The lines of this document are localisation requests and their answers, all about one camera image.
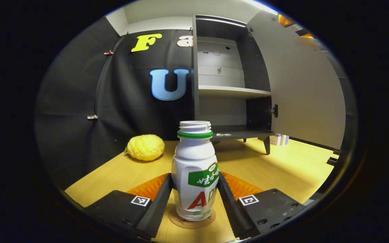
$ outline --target cabinet door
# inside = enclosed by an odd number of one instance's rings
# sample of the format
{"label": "cabinet door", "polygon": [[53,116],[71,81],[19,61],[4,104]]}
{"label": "cabinet door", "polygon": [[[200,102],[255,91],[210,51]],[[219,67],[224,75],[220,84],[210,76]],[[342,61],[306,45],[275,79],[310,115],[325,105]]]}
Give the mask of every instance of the cabinet door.
{"label": "cabinet door", "polygon": [[267,67],[272,131],[340,148],[346,122],[341,85],[326,55],[307,37],[278,23],[278,15],[261,11],[248,23]]}

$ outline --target cabinet leg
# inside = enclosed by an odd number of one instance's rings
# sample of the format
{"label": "cabinet leg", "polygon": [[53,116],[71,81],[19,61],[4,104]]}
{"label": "cabinet leg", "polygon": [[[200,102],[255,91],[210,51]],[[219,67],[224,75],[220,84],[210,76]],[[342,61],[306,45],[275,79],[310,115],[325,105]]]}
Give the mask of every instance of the cabinet leg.
{"label": "cabinet leg", "polygon": [[267,152],[267,155],[271,153],[271,147],[270,147],[270,137],[267,136],[265,139],[264,139],[264,145],[265,145],[265,151]]}

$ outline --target blue letter u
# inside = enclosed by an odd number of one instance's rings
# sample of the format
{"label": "blue letter u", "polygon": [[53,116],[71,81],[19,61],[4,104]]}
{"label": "blue letter u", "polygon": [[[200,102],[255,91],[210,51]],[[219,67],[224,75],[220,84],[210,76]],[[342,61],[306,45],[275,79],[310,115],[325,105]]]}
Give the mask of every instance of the blue letter u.
{"label": "blue letter u", "polygon": [[177,76],[176,90],[169,92],[165,89],[165,77],[169,71],[166,69],[156,69],[150,72],[153,77],[151,81],[151,92],[159,100],[177,100],[185,94],[185,76],[187,69],[175,69],[173,71]]}

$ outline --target round coaster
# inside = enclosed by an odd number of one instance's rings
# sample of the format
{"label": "round coaster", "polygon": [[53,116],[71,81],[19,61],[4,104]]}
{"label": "round coaster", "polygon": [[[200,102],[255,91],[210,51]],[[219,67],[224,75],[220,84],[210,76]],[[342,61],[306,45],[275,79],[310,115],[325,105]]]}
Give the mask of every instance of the round coaster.
{"label": "round coaster", "polygon": [[189,220],[185,220],[185,219],[179,217],[177,212],[176,212],[176,207],[174,207],[169,212],[169,219],[171,220],[172,223],[174,223],[175,225],[177,225],[181,228],[199,229],[199,228],[205,227],[207,225],[210,225],[216,219],[216,211],[213,209],[213,211],[211,212],[211,215],[204,220],[189,221]]}

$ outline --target red letter a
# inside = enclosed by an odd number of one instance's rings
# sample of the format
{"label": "red letter a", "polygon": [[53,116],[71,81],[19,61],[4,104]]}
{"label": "red letter a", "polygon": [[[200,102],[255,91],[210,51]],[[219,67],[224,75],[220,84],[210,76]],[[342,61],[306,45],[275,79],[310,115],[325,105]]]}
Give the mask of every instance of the red letter a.
{"label": "red letter a", "polygon": [[188,207],[189,209],[194,209],[197,206],[205,206],[207,204],[207,200],[205,199],[205,192],[200,192],[198,197],[193,201],[193,203]]}

